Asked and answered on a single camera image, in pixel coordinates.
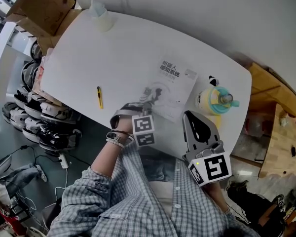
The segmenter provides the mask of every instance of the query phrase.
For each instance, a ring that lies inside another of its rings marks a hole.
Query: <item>white table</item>
[[[242,129],[251,92],[251,75],[239,64],[207,44],[157,23],[110,12],[115,25],[100,33],[88,11],[67,28],[45,66],[41,87],[64,104],[110,127],[110,118],[125,103],[138,101],[148,83],[149,71],[164,55],[176,56],[198,72],[185,105],[194,106],[196,95],[209,86],[209,76],[220,80],[239,108],[222,117],[219,129],[224,148],[230,152]],[[100,109],[97,86],[104,108]],[[172,123],[155,115],[155,148],[181,158],[186,153],[182,121]]]

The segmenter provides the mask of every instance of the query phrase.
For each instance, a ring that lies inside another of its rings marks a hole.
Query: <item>leg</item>
[[[11,178],[7,178],[6,181],[6,189],[9,193],[10,198],[15,195],[19,189],[24,188],[29,184],[32,179],[39,177],[40,172],[37,168],[31,167],[28,169],[25,169],[19,173],[17,173],[15,176]]]
[[[246,213],[248,220],[257,223],[262,214],[272,205],[272,203],[256,194],[247,191],[246,188],[228,188],[228,197],[240,206]]]
[[[15,176],[16,174],[20,173],[21,171],[26,170],[26,169],[29,169],[29,168],[32,168],[32,167],[33,167],[33,164],[31,164],[31,163],[30,164],[27,164],[27,165],[24,165],[22,167],[19,167],[16,170],[12,171],[7,176],[5,176],[4,179],[9,179],[9,178]]]

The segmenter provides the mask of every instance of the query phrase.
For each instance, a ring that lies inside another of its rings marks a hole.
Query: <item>shirt sleeve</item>
[[[230,210],[228,210],[226,212],[226,215],[227,215],[227,220],[228,220],[230,228],[238,228],[238,229],[240,229],[243,232],[244,236],[246,236],[246,237],[259,237],[260,236],[256,231],[254,231],[250,227],[248,227],[245,224],[243,224],[243,223],[239,222],[238,220],[236,220],[235,216],[232,215]]]
[[[70,237],[84,233],[98,222],[98,216],[109,208],[111,178],[93,171],[67,187],[62,197],[62,209],[52,222],[48,237]]]

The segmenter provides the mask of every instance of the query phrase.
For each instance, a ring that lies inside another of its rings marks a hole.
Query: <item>white cable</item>
[[[35,205],[35,203],[33,202],[33,200],[31,200],[30,198],[28,198],[28,197],[23,197],[21,194],[19,194],[19,193],[17,193],[20,197],[22,197],[22,198],[24,198],[24,199],[28,199],[29,201],[31,201],[32,203],[33,203],[33,205],[35,206],[35,208],[33,208],[33,207],[30,207],[30,210],[34,210],[34,211],[36,211],[37,210],[37,208],[36,208],[36,205]]]
[[[34,218],[34,220],[35,220],[35,222],[40,226],[40,227],[42,227],[44,230],[46,230],[47,232],[49,231],[46,227],[44,227],[42,224],[41,224],[41,222],[39,221],[39,219],[37,218],[37,217],[35,217],[34,215],[33,215],[33,213],[32,213],[32,210],[37,210],[37,207],[36,207],[36,205],[35,205],[35,203],[33,202],[33,200],[31,200],[30,198],[28,198],[28,197],[23,197],[21,194],[19,194],[19,193],[17,193],[21,198],[24,198],[24,199],[28,199],[29,201],[31,201],[32,203],[33,203],[33,205],[35,206],[35,208],[33,208],[33,207],[30,207],[30,210],[29,210],[29,213],[32,215],[32,217]]]
[[[65,184],[65,187],[56,187],[55,188],[55,196],[56,196],[56,200],[58,200],[58,197],[57,197],[57,189],[65,189],[67,188],[67,183],[68,183],[68,169],[66,169],[66,184]]]
[[[56,204],[56,203],[52,203],[52,204],[46,206],[44,209],[49,208],[49,207],[51,207],[51,206],[53,206],[53,205],[55,205],[55,204]]]

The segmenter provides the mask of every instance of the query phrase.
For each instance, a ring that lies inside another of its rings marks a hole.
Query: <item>bracelet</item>
[[[112,139],[108,139],[108,138],[107,138],[107,142],[110,142],[110,143],[112,143],[112,144],[114,144],[114,145],[120,146],[122,149],[125,148],[125,146],[124,146],[123,144],[118,143],[118,142],[116,142],[115,140],[112,140]]]

